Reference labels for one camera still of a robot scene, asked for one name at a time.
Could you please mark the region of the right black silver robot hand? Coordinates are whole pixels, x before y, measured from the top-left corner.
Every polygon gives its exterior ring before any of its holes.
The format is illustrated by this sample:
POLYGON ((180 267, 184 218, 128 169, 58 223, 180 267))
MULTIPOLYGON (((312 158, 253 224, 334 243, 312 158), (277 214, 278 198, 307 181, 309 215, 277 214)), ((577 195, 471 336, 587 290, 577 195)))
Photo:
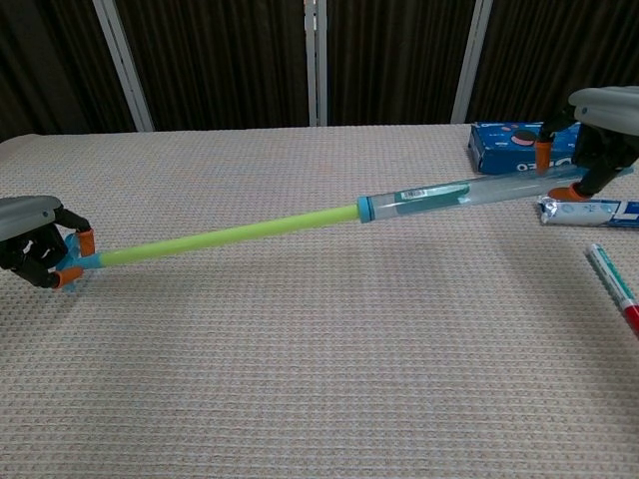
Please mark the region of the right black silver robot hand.
POLYGON ((585 202, 638 160, 638 88, 607 86, 573 92, 565 107, 539 129, 535 143, 539 173, 549 168, 556 134, 575 123, 580 128, 572 162, 585 174, 569 186, 550 190, 548 196, 556 201, 585 202))

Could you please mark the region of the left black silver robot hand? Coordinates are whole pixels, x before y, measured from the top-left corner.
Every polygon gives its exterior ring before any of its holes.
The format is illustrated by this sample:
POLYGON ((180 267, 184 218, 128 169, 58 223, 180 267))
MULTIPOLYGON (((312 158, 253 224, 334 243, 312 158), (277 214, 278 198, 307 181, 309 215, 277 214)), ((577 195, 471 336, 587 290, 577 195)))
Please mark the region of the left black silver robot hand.
POLYGON ((34 286, 56 289, 101 267, 94 231, 53 196, 1 200, 1 267, 34 286))

